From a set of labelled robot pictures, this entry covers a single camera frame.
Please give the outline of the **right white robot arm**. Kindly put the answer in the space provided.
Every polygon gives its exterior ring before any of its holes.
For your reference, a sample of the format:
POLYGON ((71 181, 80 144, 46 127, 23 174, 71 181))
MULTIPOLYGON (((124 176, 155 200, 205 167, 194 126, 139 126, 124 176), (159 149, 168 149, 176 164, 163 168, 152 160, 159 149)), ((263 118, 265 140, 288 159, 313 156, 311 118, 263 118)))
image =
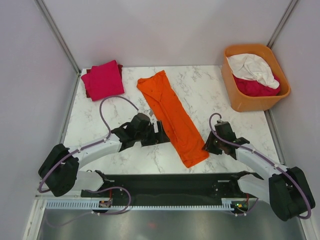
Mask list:
POLYGON ((236 137, 227 121, 210 124, 203 150, 228 155, 253 170, 231 176, 229 191, 235 197, 248 194, 269 204, 282 221, 294 217, 307 220, 316 203, 304 172, 298 167, 278 164, 258 151, 249 140, 236 137))

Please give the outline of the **orange t shirt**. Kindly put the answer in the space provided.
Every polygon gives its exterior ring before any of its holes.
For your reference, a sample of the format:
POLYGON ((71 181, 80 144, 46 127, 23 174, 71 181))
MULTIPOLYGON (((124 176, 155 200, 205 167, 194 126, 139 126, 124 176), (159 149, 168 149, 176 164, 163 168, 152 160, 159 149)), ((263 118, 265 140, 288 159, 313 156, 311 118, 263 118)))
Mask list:
POLYGON ((162 122, 164 131, 182 163, 191 168, 209 157, 203 150, 205 142, 172 89, 165 71, 137 81, 155 117, 162 122))

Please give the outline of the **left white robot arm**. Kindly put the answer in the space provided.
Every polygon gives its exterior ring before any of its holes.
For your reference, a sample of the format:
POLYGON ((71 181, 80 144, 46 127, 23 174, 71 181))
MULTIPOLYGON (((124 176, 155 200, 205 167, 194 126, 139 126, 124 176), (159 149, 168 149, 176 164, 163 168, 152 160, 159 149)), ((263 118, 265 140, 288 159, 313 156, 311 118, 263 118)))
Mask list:
POLYGON ((51 192, 61 197, 80 182, 79 170, 104 156, 122 152, 140 142, 142 147, 169 143, 163 124, 152 122, 144 113, 136 114, 130 122, 111 130, 108 135, 84 145, 66 147, 55 145, 38 170, 40 193, 51 192))

